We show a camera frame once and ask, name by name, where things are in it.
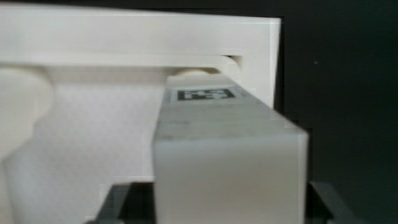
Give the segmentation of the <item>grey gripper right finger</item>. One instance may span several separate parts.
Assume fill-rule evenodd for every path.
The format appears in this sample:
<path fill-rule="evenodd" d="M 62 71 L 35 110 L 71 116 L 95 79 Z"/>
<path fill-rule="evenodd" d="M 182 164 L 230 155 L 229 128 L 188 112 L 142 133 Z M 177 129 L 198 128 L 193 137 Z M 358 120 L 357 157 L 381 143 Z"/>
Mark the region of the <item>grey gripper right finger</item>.
<path fill-rule="evenodd" d="M 309 183 L 307 224 L 355 224 L 353 212 L 326 182 Z"/>

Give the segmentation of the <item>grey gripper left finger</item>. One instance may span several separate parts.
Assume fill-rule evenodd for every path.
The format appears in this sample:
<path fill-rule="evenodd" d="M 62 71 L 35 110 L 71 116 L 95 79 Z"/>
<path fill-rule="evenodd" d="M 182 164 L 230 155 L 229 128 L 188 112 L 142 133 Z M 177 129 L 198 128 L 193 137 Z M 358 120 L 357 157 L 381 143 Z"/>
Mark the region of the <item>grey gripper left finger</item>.
<path fill-rule="evenodd" d="M 150 182 L 111 186 L 95 218 L 85 224 L 156 224 Z"/>

